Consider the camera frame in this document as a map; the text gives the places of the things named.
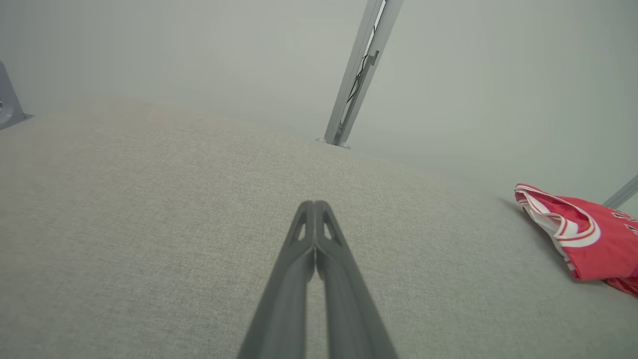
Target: folded red cloth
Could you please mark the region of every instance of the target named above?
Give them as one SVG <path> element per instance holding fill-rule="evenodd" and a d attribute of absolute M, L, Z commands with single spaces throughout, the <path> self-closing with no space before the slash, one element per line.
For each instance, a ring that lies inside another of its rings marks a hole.
<path fill-rule="evenodd" d="M 519 183 L 518 203 L 552 239 L 578 280 L 602 279 L 638 297 L 638 220 L 578 198 Z"/>

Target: red and white garment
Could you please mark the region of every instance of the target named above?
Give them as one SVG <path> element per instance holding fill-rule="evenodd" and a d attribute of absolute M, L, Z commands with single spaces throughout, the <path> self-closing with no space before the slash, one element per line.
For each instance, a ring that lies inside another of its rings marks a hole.
<path fill-rule="evenodd" d="M 638 297 L 637 219 L 522 183 L 514 194 L 530 217 L 549 233 L 575 279 L 602 279 Z"/>

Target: gray fabric surface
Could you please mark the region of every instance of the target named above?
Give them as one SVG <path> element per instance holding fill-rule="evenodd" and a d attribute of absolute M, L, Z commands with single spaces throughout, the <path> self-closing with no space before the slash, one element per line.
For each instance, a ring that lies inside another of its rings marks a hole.
<path fill-rule="evenodd" d="M 105 100 L 0 132 L 0 358 L 234 357 L 306 199 L 331 204 L 402 358 L 635 357 L 638 301 L 571 280 L 510 199 Z M 308 321 L 326 357 L 317 276 Z"/>

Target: red fabric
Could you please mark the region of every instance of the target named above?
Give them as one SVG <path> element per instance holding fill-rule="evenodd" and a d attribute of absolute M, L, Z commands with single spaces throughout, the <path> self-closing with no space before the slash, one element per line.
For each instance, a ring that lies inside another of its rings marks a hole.
<path fill-rule="evenodd" d="M 514 191 L 519 204 L 553 237 L 568 266 L 573 265 L 574 278 L 602 279 L 638 298 L 636 218 L 597 203 L 551 195 L 522 183 Z"/>

